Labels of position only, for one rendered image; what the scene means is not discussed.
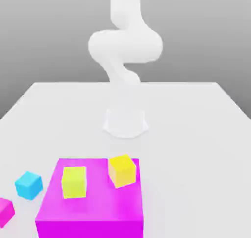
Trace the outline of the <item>small yellow cube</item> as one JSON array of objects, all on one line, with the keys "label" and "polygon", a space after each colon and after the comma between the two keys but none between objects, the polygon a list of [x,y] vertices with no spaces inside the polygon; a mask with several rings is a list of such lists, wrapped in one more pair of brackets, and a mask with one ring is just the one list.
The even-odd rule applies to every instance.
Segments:
[{"label": "small yellow cube", "polygon": [[136,164],[129,155],[119,155],[108,159],[108,174],[115,188],[136,182]]}]

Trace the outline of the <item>small lime cube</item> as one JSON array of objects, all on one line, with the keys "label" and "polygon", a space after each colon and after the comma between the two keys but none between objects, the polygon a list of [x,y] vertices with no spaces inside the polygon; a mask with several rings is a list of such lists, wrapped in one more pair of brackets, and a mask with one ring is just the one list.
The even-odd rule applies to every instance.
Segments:
[{"label": "small lime cube", "polygon": [[87,195],[86,167],[64,167],[61,184],[64,199],[85,198]]}]

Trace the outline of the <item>small cyan cube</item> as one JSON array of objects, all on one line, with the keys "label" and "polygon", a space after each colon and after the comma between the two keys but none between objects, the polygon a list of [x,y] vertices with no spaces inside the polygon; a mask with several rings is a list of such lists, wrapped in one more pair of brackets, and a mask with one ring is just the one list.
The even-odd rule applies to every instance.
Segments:
[{"label": "small cyan cube", "polygon": [[19,197],[33,200],[43,190],[42,177],[27,171],[15,181],[15,188]]}]

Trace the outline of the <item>small pink cube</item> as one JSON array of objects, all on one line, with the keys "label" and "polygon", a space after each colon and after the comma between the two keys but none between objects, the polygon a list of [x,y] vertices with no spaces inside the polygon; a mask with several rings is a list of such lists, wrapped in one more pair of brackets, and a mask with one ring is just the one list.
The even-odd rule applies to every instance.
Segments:
[{"label": "small pink cube", "polygon": [[15,215],[12,201],[0,198],[0,228],[3,228]]}]

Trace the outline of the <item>large magenta box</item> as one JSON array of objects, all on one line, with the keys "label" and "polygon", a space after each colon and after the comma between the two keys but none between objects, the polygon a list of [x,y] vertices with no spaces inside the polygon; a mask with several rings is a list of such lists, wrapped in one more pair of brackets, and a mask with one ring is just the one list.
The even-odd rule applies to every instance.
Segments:
[{"label": "large magenta box", "polygon": [[[87,168],[87,196],[65,199],[65,167]],[[115,188],[106,158],[60,158],[35,223],[39,238],[143,238],[140,170],[136,182]]]}]

